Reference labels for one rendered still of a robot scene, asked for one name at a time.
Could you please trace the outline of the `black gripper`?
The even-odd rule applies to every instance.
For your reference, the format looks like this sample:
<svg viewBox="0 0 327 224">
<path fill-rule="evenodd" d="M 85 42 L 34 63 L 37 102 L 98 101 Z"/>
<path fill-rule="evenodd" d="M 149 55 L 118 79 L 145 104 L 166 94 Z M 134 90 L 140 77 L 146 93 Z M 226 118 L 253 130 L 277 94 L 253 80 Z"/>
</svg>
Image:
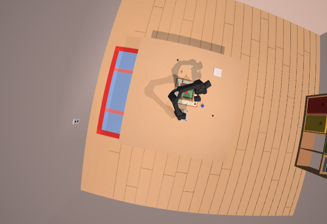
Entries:
<svg viewBox="0 0 327 224">
<path fill-rule="evenodd" d="M 196 89 L 194 89 L 194 90 L 195 90 L 195 94 L 197 95 L 197 96 L 194 96 L 194 101 L 195 101 L 195 102 L 200 102 L 200 101 L 201 101 L 201 98 L 200 98 L 200 96 L 199 96 L 200 93 L 197 93 L 197 92 L 196 92 Z"/>
</svg>

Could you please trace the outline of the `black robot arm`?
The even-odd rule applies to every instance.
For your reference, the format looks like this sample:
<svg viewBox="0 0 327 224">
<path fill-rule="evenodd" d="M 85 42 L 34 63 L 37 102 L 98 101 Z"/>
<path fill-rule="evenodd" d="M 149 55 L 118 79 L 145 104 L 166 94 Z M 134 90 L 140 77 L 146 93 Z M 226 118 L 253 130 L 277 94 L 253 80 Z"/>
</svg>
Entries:
<svg viewBox="0 0 327 224">
<path fill-rule="evenodd" d="M 178 100 L 181 98 L 182 93 L 189 91 L 189 90 L 196 89 L 197 93 L 207 94 L 207 89 L 209 87 L 211 87 L 211 83 L 209 80 L 207 80 L 205 83 L 203 83 L 200 79 L 198 79 L 198 80 L 195 80 L 193 83 L 179 86 L 169 93 L 168 98 L 171 100 L 171 102 L 173 104 L 173 107 L 175 110 L 174 113 L 175 113 L 176 117 L 178 118 L 178 120 L 186 119 L 186 113 L 183 113 L 181 111 L 181 109 L 179 108 L 178 103 L 177 103 Z M 179 91 L 178 96 L 175 95 L 175 92 L 177 92 L 177 91 Z"/>
</svg>

